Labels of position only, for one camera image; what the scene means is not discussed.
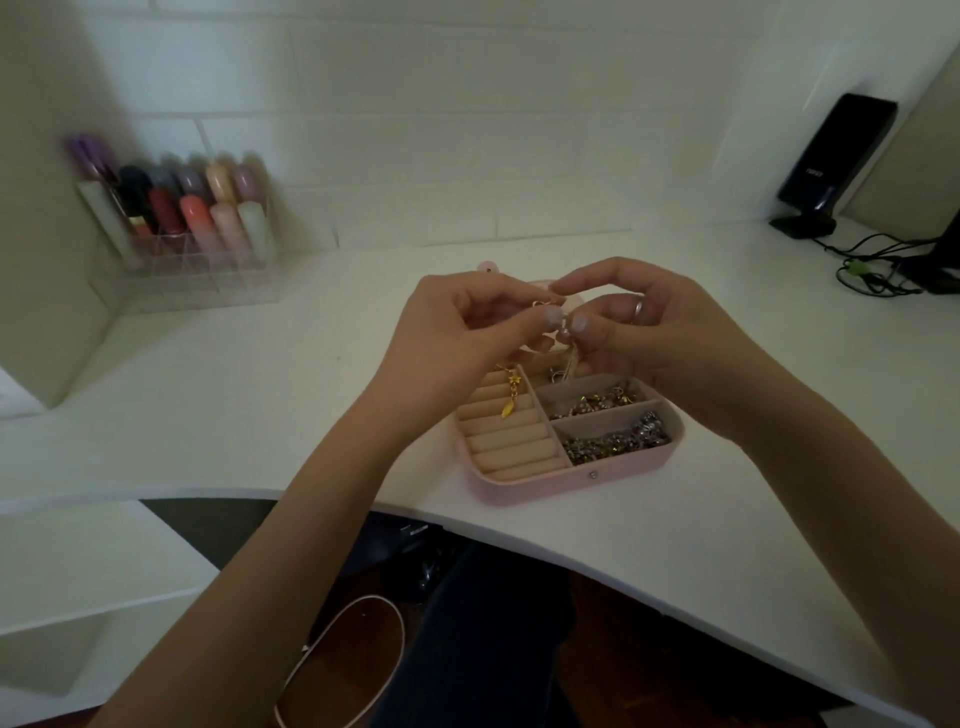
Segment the white desk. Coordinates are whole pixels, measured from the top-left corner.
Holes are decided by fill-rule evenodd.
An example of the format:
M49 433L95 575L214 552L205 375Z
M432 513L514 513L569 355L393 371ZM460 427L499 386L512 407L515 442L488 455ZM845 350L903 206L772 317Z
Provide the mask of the white desk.
M861 232L843 230L839 241ZM489 258L519 278L546 279L608 255L698 279L960 523L960 301L857 296L833 279L834 258L759 223L337 251L292 261L277 304L122 319L67 402L0 424L0 512L134 497L279 497L369 380L421 275ZM659 472L509 508L468 491L438 428L396 464L376 508L570 566L916 722L752 464L687 421L686 442Z

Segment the hand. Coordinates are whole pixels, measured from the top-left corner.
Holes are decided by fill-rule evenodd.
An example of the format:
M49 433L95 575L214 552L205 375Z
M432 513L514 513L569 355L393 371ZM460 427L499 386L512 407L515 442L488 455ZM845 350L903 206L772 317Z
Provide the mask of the hand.
M412 442L467 401L497 362L521 358L524 345L549 349L543 335L560 327L563 302L499 273L427 276L403 307L367 395Z
M684 276L610 258L550 290L570 296L610 283L635 293L600 296L573 312L568 330L585 355L579 375L635 376L740 444L757 427L752 416L777 407L788 392L808 391Z

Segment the cable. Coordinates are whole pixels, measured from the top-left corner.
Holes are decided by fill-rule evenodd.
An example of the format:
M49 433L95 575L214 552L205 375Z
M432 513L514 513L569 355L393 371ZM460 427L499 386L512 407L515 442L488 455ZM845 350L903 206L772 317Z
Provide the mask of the cable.
M867 241L878 237L887 237L895 242L893 245L887 246L876 253L863 255L854 252ZM929 240L907 242L886 232L875 232L872 235L867 235L851 248L840 250L819 238L814 237L811 239L828 253L842 255L844 257L843 263L837 269L834 276L840 283L850 288L851 291L856 291L863 296L870 296L877 299L895 299L901 296L913 296L924 292L922 288L907 288L901 283L893 282L893 277L898 274L900 262L903 261L902 255L893 254L903 253L904 251L928 245L930 243ZM877 261L889 263L890 273L884 276L881 273L873 271L866 265L867 263Z
M396 605L390 599L387 599L386 597L383 597L380 595L358 596L350 604L348 604L346 607L344 607L339 612L337 612L337 616L330 620L330 624L324 627L324 631L320 633L320 637L314 640L313 644L311 644L309 648L307 648L307 650L303 653L303 656L300 658L300 661L294 666L293 670L291 670L290 677L288 677L287 681L283 683L283 689L286 690L287 686L290 685L290 681L294 679L294 675L297 674L297 670L299 670L300 666L306 662L306 659L308 657L310 657L310 653L313 652L314 648L318 644L320 644L320 640L324 638L324 635L330 631L330 627L332 627L336 623L337 619L339 619L347 609L352 607L357 602L363 601L364 599L379 599L380 601L383 601L389 604L391 609L393 609L394 612L396 612L396 618L400 620L400 654L399 654L399 657L396 658L396 665L394 665L394 668L390 671L390 677L388 677L386 682L384 682L383 687L381 687L380 690L376 692L376 695L374 695L373 699L369 703L367 703L366 707L362 711L360 711L360 713L354 716L353 719L347 725L344 726L344 728L350 728L351 725L356 723L357 720L362 718L367 713L367 711L373 707L373 704L380 699L380 695L382 695L383 692L387 690L387 686L390 685L390 682L394 679L394 675L396 675L396 669L400 667L400 660L403 658L403 649L404 647L406 647L406 644L407 644L407 630L406 630L406 627L403 626L403 615L400 613L400 610L397 609ZM276 718L276 723L277 725L280 726L280 728L288 728L287 724L283 722L283 718L280 716L280 706L278 704L274 706L274 718Z

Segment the shelf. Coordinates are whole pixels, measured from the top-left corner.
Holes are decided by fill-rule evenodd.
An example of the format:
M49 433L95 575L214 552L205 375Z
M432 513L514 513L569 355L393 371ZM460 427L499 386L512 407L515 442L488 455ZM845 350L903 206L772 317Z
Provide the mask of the shelf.
M0 636L194 595L216 574L137 501L0 517Z
M102 705L195 598L0 637L0 728Z

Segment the leg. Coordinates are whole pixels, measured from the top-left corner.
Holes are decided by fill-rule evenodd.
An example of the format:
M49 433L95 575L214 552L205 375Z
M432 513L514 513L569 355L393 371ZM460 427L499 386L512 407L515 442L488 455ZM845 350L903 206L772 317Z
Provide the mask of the leg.
M566 570L473 544L427 607L371 728L541 728L572 624Z

